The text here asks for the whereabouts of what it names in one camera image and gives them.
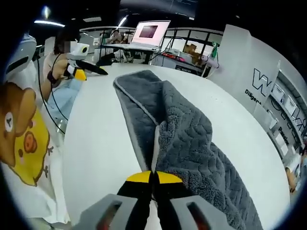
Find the quilted fabric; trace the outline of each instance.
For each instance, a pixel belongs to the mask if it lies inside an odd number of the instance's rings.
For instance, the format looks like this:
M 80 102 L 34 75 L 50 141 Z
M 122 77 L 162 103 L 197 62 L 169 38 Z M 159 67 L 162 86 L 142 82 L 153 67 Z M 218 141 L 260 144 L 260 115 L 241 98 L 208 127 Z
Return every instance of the quilted fabric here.
M 247 189 L 212 143 L 211 123 L 198 108 L 148 70 L 118 77 L 114 85 L 143 170 L 150 168 L 154 131 L 160 125 L 156 169 L 180 177 L 193 194 L 224 212 L 233 228 L 262 229 Z

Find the white desk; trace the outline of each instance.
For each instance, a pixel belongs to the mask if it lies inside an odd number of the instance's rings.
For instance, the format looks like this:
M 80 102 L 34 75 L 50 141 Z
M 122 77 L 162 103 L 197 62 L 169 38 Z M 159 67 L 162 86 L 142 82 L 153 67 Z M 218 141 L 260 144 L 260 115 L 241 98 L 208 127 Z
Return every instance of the white desk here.
M 232 96 L 210 80 L 157 66 L 113 64 L 108 76 L 89 77 L 75 100 L 66 130 L 63 186 L 72 224 L 81 212 L 140 171 L 113 80 L 150 69 L 170 81 L 211 120 L 213 142 L 239 172 L 263 228 L 271 229 L 289 207 L 282 161 L 268 135 Z

